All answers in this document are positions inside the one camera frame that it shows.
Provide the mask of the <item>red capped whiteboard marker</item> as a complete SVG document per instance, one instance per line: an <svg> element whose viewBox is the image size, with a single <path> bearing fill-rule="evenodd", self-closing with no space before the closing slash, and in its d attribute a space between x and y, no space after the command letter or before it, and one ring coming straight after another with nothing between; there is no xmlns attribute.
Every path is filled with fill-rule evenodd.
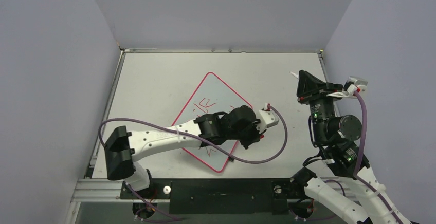
<svg viewBox="0 0 436 224"><path fill-rule="evenodd" d="M299 79L299 75L298 74L296 74L296 73L294 73L294 72L292 72L292 71L290 71L289 72L292 76L294 76L296 79Z"/></svg>

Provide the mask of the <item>pink framed whiteboard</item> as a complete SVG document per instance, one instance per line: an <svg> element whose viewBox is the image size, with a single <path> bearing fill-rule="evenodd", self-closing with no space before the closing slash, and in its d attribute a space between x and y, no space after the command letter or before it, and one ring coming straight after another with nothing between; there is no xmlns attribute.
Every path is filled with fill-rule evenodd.
<svg viewBox="0 0 436 224"><path fill-rule="evenodd" d="M182 124L202 115L220 111L229 113L242 105L252 108L252 105L230 85L215 73L209 72L200 81L172 124ZM216 173L223 172L229 162L228 156L211 146L183 148L183 151Z"/></svg>

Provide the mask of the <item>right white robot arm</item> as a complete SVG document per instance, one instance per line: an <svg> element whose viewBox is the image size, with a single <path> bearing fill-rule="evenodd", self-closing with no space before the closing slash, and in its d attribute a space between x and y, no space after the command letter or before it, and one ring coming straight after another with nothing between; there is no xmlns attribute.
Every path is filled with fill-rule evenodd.
<svg viewBox="0 0 436 224"><path fill-rule="evenodd" d="M319 202L346 223L409 223L364 155L368 114L362 93L368 82L349 77L344 84L334 84L305 70L296 78L297 100L310 107L311 144L319 152L292 176L291 192ZM322 161L356 199L327 185L308 168L311 161Z"/></svg>

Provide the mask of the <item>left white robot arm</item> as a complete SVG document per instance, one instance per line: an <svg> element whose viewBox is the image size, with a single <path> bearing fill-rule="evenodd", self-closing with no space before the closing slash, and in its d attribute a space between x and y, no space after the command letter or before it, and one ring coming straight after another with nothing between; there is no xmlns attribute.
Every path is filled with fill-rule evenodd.
<svg viewBox="0 0 436 224"><path fill-rule="evenodd" d="M124 180L140 198L153 193L151 174L138 161L158 153L180 148L215 147L236 140L244 148L259 142L266 130L276 125L271 110L254 112L243 105L231 112L204 114L185 123L148 131L115 128L103 141L107 179Z"/></svg>

